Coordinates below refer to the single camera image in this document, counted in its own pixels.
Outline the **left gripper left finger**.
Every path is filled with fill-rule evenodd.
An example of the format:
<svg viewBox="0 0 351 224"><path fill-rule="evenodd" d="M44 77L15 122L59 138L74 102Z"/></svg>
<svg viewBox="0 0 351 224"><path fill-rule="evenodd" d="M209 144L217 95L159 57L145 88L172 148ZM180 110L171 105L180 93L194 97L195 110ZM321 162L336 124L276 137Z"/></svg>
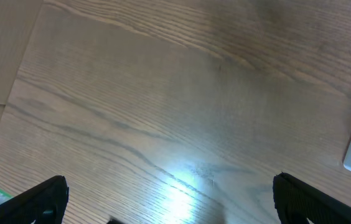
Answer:
<svg viewBox="0 0 351 224"><path fill-rule="evenodd" d="M66 178L53 176L0 204L0 224L61 224L68 198Z"/></svg>

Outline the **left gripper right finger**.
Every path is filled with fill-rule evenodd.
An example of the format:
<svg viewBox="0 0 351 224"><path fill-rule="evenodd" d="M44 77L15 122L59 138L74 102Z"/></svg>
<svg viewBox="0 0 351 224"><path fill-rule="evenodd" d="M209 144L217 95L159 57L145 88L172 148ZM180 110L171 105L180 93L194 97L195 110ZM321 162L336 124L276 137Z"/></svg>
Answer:
<svg viewBox="0 0 351 224"><path fill-rule="evenodd" d="M351 207L288 173L274 176L273 199L282 224L351 224Z"/></svg>

